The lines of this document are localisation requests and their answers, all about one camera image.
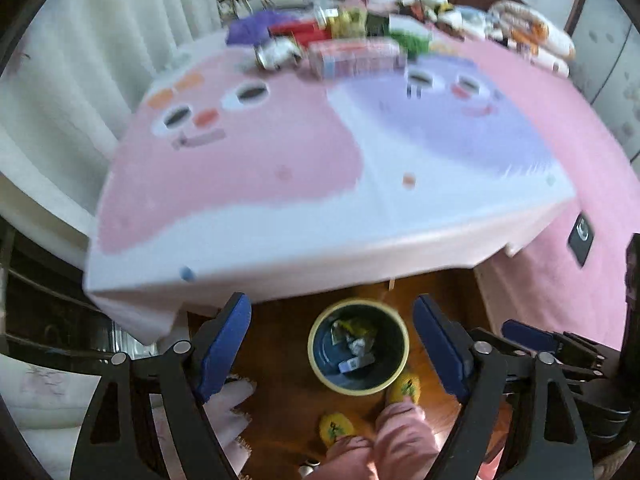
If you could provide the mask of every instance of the yellow rim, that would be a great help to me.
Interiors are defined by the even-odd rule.
[[[332,312],[334,312],[335,310],[338,310],[339,308],[347,306],[349,304],[360,304],[360,305],[364,304],[364,305],[373,306],[379,310],[382,310],[388,316],[390,316],[396,321],[396,323],[400,327],[400,331],[402,332],[402,339],[404,342],[404,352],[402,354],[402,359],[400,361],[398,369],[384,383],[379,384],[378,386],[375,386],[373,388],[369,388],[368,390],[348,390],[346,388],[341,388],[340,386],[336,386],[331,381],[329,381],[326,377],[324,377],[324,375],[322,375],[322,372],[320,371],[320,368],[318,368],[318,365],[316,364],[316,360],[314,359],[314,338],[316,337],[316,332],[318,331],[320,324],[327,317],[329,317],[329,315]],[[324,384],[324,386],[326,386],[327,388],[333,390],[334,392],[338,392],[339,394],[344,394],[352,397],[362,397],[365,395],[376,394],[384,390],[393,381],[395,381],[398,375],[400,375],[400,373],[404,369],[406,360],[409,357],[409,331],[406,329],[406,325],[404,324],[404,321],[400,317],[400,314],[398,314],[398,312],[392,309],[390,306],[385,305],[384,303],[380,303],[379,301],[351,298],[349,300],[343,300],[343,301],[339,301],[338,303],[332,304],[332,306],[330,306],[328,309],[322,312],[320,316],[318,316],[318,318],[316,319],[316,322],[311,327],[311,332],[309,332],[309,339],[306,342],[306,354],[309,359],[309,364],[311,364],[311,368],[316,374],[316,377],[320,379],[321,383]]]

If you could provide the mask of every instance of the foot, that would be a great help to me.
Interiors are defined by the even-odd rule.
[[[324,415],[320,419],[320,438],[329,449],[342,436],[355,434],[351,421],[341,413]]]
[[[404,402],[409,397],[411,402],[418,404],[420,400],[420,377],[409,370],[404,370],[398,378],[386,389],[386,405]]]

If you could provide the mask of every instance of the table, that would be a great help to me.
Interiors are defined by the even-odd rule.
[[[257,302],[515,254],[574,197],[530,120],[543,110],[522,105],[538,69],[500,76],[500,46],[318,82],[259,72],[224,39],[154,82],[98,206],[84,288],[145,344],[236,290]]]

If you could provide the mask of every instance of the person's leg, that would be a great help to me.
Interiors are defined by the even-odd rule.
[[[403,372],[390,386],[388,406],[376,421],[373,459],[380,480],[424,480],[438,455],[424,410],[416,406],[420,379]]]
[[[308,480],[378,480],[371,441],[354,436],[353,424],[344,415],[325,415],[320,421],[320,437],[328,447],[326,460],[306,477]]]

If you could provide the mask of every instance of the blue gripper pad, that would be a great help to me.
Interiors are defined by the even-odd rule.
[[[558,342],[553,334],[525,325],[515,319],[508,319],[502,324],[502,336],[537,352],[555,353]]]
[[[427,295],[414,302],[414,326],[445,391],[464,404],[469,396],[466,379],[474,366],[469,351],[472,339],[459,323],[447,319]]]
[[[250,322],[251,302],[246,295],[236,292],[218,316],[198,330],[193,338],[196,350],[192,369],[197,384],[194,393],[200,402],[207,402],[222,389]]]

